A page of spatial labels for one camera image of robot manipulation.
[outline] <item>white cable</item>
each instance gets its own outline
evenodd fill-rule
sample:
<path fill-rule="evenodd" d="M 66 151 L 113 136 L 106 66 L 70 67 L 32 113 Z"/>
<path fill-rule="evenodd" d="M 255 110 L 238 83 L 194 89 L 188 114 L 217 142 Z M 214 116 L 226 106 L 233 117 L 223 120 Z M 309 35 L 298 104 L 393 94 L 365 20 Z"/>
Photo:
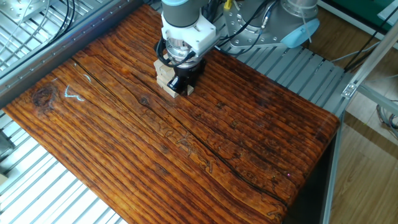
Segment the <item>white cable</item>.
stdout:
<path fill-rule="evenodd" d="M 395 77 L 398 77 L 398 75 L 393 75 L 393 76 L 386 77 L 386 78 L 376 78 L 376 79 L 373 79 L 373 80 L 365 81 L 365 83 L 368 83 L 368 82 L 378 82 L 378 81 L 381 81 L 381 80 L 387 80 L 387 79 L 395 78 Z"/>
<path fill-rule="evenodd" d="M 42 22 L 40 22 L 40 24 L 39 24 L 39 26 L 37 27 L 37 29 L 36 29 L 35 31 L 33 31 L 32 35 L 31 35 L 28 39 L 26 39 L 26 40 L 21 44 L 21 46 L 18 47 L 18 49 L 15 51 L 15 53 L 18 52 L 18 51 L 20 51 L 21 48 L 23 48 L 23 46 L 25 46 L 25 44 L 28 43 L 28 41 L 31 40 L 31 37 L 32 37 L 33 35 L 35 35 L 35 34 L 40 30 L 40 28 L 42 27 L 42 25 L 43 25 L 45 19 L 47 18 L 47 14 L 49 13 L 50 1 L 51 1 L 51 0 L 48 0 L 48 1 L 47 1 L 47 7 L 46 7 L 46 10 L 45 10 L 45 14 L 44 14 L 44 17 L 43 17 L 43 19 L 42 19 Z M 6 61 L 8 61 L 8 59 L 9 59 L 9 58 L 7 58 L 7 60 L 4 60 L 3 62 L 1 62 L 1 63 L 0 63 L 0 67 L 2 67 L 2 66 L 4 65 L 4 63 L 6 63 Z"/>
<path fill-rule="evenodd" d="M 237 9 L 238 11 L 240 11 L 241 8 L 239 7 L 238 3 L 237 3 L 235 0 L 233 0 L 233 2 L 234 2 L 234 5 L 235 5 L 236 9 Z"/>
<path fill-rule="evenodd" d="M 303 8 L 302 7 L 300 7 L 300 11 L 301 11 L 301 18 L 303 19 L 303 23 L 304 23 L 304 26 L 305 26 L 305 30 L 307 31 L 308 40 L 310 41 L 310 44 L 312 44 L 310 30 L 308 29 L 307 23 L 305 22 L 304 12 L 303 12 Z"/>
<path fill-rule="evenodd" d="M 367 52 L 367 51 L 369 51 L 369 50 L 375 48 L 375 46 L 377 46 L 378 44 L 380 44 L 380 42 L 377 42 L 377 43 L 373 44 L 372 46 L 370 46 L 369 48 L 363 50 L 362 52 Z M 340 58 L 338 58 L 338 59 L 334 59 L 334 60 L 332 60 L 332 61 L 330 61 L 330 62 L 337 62 L 337 61 L 342 60 L 342 59 L 344 59 L 344 58 L 350 57 L 350 56 L 352 56 L 352 55 L 354 55 L 354 54 L 356 54 L 356 53 L 358 53 L 358 52 L 359 52 L 359 51 L 355 51 L 355 52 L 350 53 L 350 54 L 348 54 L 348 55 L 342 56 L 342 57 L 340 57 Z"/>
<path fill-rule="evenodd" d="M 7 42 L 4 44 L 4 46 L 3 46 L 2 49 L 0 50 L 0 55 L 1 55 L 1 53 L 4 51 L 4 49 L 6 48 L 7 44 L 10 42 L 11 38 L 14 37 L 15 32 L 16 32 L 16 31 L 18 30 L 18 28 L 21 26 L 22 21 L 23 21 L 24 18 L 25 18 L 26 12 L 27 12 L 29 6 L 32 4 L 32 1 L 33 1 L 33 0 L 30 0 L 30 1 L 29 1 L 29 4 L 27 5 L 27 7 L 26 7 L 26 9 L 25 9 L 24 15 L 22 16 L 22 19 L 18 22 L 17 27 L 16 27 L 16 28 L 14 29 L 14 31 L 11 33 L 10 37 L 7 39 Z"/>

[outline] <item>wood grain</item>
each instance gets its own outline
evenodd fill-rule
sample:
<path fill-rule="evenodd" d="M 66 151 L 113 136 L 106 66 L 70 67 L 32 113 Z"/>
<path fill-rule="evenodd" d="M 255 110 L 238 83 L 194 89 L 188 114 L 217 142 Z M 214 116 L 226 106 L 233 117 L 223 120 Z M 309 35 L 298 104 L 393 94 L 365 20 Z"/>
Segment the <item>wood grain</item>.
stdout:
<path fill-rule="evenodd" d="M 143 6 L 4 111 L 131 223 L 280 223 L 339 120 L 211 52 L 194 93 L 156 84 Z"/>

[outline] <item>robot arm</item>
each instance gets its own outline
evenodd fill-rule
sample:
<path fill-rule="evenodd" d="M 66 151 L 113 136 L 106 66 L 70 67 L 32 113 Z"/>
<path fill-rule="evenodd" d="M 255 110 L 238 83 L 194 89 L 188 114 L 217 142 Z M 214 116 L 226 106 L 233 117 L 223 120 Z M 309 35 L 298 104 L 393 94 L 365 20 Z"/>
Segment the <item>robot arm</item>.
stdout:
<path fill-rule="evenodd" d="M 218 39 L 216 27 L 202 14 L 208 0 L 162 0 L 162 40 L 157 56 L 166 66 L 174 68 L 175 76 L 167 86 L 181 94 L 187 86 L 195 86 L 204 69 L 203 56 Z M 168 59 L 163 50 L 167 49 Z"/>

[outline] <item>wood knot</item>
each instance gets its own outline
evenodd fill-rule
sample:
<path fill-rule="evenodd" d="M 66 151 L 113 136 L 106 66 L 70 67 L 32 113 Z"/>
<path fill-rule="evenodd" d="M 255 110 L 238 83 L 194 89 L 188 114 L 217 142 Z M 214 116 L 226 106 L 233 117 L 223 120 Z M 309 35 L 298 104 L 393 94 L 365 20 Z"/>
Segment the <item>wood knot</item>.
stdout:
<path fill-rule="evenodd" d="M 38 107 L 49 107 L 56 96 L 56 92 L 55 87 L 52 85 L 42 87 L 33 93 L 32 102 Z"/>
<path fill-rule="evenodd" d="M 156 163 L 156 173 L 158 173 L 159 175 L 170 175 L 170 173 L 164 169 L 164 167 L 162 167 L 160 164 Z"/>
<path fill-rule="evenodd" d="M 166 147 L 165 145 L 161 145 L 160 150 L 161 150 L 164 154 L 169 153 L 169 149 L 168 149 L 168 147 Z"/>
<path fill-rule="evenodd" d="M 232 121 L 231 127 L 232 127 L 233 129 L 236 128 L 236 125 L 238 125 L 238 122 L 237 122 L 236 120 Z"/>
<path fill-rule="evenodd" d="M 140 103 L 143 104 L 143 105 L 147 105 L 148 104 L 147 98 L 142 97 L 141 100 L 140 100 Z"/>
<path fill-rule="evenodd" d="M 223 102 L 218 102 L 216 105 L 219 109 L 222 109 L 222 107 L 225 106 L 225 104 Z"/>

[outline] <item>metal grating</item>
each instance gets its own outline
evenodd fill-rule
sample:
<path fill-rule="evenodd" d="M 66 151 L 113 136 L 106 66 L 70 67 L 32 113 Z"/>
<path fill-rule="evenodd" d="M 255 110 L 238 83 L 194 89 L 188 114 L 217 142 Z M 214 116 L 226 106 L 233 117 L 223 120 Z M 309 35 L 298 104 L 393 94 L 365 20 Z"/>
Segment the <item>metal grating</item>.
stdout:
<path fill-rule="evenodd" d="M 125 223 L 2 111 L 0 130 L 15 145 L 0 162 L 0 222 Z"/>
<path fill-rule="evenodd" d="M 46 1 L 50 3 L 48 11 L 44 9 L 29 20 L 21 23 L 19 27 L 18 22 L 14 21 L 7 16 L 7 13 L 0 10 L 0 49 L 4 47 L 7 40 L 12 35 L 10 41 L 0 53 L 0 85 L 2 85 L 2 79 L 6 79 L 5 77 L 8 73 L 22 64 L 30 56 L 33 56 L 36 51 L 44 47 L 62 25 L 67 12 L 66 0 Z M 98 10 L 110 1 L 111 0 L 75 0 L 76 8 L 72 27 L 89 16 L 89 12 Z M 71 0 L 69 7 L 70 10 L 72 10 L 73 5 Z"/>

